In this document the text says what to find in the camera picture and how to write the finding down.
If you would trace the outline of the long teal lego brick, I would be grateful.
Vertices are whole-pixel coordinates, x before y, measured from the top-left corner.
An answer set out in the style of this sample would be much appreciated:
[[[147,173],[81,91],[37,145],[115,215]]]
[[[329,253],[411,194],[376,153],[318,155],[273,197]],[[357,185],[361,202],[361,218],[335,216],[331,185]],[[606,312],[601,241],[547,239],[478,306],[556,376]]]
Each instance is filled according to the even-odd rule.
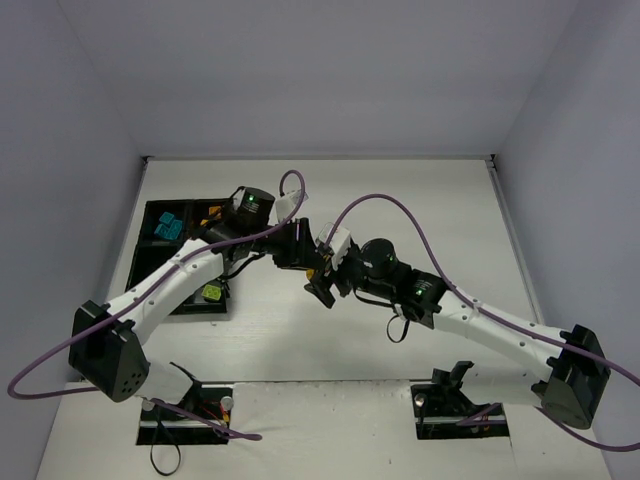
[[[183,222],[178,219],[174,219],[167,227],[166,238],[168,240],[177,240],[182,232]]]

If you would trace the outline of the small teal lego brick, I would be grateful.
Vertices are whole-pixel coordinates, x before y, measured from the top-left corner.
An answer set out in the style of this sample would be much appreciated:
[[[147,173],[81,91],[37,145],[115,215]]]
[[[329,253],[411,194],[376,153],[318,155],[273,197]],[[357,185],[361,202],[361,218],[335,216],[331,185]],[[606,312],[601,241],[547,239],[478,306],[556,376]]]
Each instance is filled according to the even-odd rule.
[[[159,218],[159,222],[160,222],[161,224],[164,224],[164,225],[170,225],[170,224],[173,222],[173,220],[174,220],[174,219],[175,219],[175,216],[174,216],[172,213],[170,213],[170,212],[164,212],[164,213],[160,216],[160,218]]]

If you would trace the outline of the pale yellow sloped lego brick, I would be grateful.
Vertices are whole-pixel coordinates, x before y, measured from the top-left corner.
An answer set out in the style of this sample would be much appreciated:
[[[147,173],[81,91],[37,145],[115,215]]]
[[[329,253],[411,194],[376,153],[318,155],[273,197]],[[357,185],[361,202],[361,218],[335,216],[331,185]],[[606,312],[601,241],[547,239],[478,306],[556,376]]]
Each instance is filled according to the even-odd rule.
[[[203,287],[201,297],[205,302],[218,302],[223,296],[222,289],[217,285],[207,284]]]

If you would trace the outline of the purple lego with striped top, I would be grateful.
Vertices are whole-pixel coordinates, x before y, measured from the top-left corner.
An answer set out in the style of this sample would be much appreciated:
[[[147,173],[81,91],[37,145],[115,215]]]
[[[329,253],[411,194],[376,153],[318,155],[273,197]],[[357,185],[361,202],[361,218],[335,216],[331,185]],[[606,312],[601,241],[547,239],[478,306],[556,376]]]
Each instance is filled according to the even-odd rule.
[[[332,255],[323,254],[315,266],[306,270],[306,278],[311,281],[315,276],[328,276],[333,271]]]

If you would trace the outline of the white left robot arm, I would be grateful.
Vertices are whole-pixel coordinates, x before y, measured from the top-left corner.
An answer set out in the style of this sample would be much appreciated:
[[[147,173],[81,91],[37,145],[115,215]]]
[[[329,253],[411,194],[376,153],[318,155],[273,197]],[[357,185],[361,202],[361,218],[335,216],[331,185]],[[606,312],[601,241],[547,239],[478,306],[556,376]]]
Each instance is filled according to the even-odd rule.
[[[282,269],[320,266],[308,222],[296,216],[306,198],[305,188],[279,197],[240,188],[219,218],[198,227],[131,290],[104,305],[88,301],[76,311],[70,365],[116,403],[131,397],[183,402],[200,381],[173,362],[148,359],[145,343],[197,288],[224,276],[253,251],[272,256]]]

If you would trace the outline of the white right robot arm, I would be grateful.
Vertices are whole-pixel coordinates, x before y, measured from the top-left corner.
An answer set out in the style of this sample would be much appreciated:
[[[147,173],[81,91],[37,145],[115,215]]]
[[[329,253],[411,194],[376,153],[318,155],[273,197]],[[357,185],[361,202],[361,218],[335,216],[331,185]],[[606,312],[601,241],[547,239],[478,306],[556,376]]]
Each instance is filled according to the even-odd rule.
[[[405,323],[450,333],[482,345],[524,368],[522,399],[553,420],[591,427],[611,370],[596,334],[576,325],[562,330],[489,311],[463,300],[439,276],[399,261],[393,243],[376,238],[358,246],[351,238],[329,244],[340,291],[363,292]]]

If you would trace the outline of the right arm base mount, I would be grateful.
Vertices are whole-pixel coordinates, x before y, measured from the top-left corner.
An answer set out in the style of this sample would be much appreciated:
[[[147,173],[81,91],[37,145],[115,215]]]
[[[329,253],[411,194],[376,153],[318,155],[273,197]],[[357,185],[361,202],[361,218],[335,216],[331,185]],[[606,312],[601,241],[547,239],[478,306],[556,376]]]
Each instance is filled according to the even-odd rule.
[[[434,369],[426,383],[410,386],[416,438],[471,440],[508,438],[509,427],[500,403],[473,403],[463,392],[463,378],[474,367],[459,361],[451,371]]]

